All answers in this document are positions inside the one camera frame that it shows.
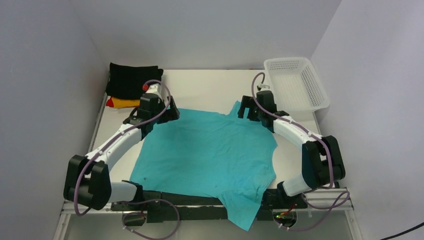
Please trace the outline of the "turquoise t-shirt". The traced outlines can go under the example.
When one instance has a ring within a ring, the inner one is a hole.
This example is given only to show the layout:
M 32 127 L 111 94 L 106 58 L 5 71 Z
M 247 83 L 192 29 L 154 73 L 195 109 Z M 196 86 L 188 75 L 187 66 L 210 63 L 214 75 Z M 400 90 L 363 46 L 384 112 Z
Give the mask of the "turquoise t-shirt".
M 264 192 L 276 178 L 277 142 L 259 122 L 229 114 L 180 109 L 180 117 L 154 126 L 130 180 L 145 190 L 217 198 L 228 219 L 248 231 Z

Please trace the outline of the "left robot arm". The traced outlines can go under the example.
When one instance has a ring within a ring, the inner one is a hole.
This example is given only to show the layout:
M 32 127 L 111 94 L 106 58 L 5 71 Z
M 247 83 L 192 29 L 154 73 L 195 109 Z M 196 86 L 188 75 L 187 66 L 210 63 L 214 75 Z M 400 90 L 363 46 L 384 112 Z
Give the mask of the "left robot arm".
M 141 142 L 154 128 L 179 119 L 180 112 L 172 96 L 163 98 L 145 93 L 122 125 L 101 146 L 86 155 L 74 155 L 68 162 L 63 197 L 74 206 L 101 210 L 109 203 L 139 205 L 145 200 L 142 185 L 122 180 L 111 181 L 110 171 L 134 145 Z

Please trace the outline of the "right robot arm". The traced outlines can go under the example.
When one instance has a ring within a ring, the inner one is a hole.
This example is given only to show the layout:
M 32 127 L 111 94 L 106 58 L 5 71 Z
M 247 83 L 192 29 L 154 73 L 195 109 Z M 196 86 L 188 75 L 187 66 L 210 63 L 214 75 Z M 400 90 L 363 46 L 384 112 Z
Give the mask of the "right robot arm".
M 284 137 L 300 149 L 301 172 L 289 180 L 278 183 L 283 197 L 291 198 L 342 180 L 346 170 L 339 143 L 332 136 L 322 136 L 295 121 L 289 113 L 277 110 L 270 90 L 244 95 L 237 112 L 239 118 L 260 122 L 270 132 Z

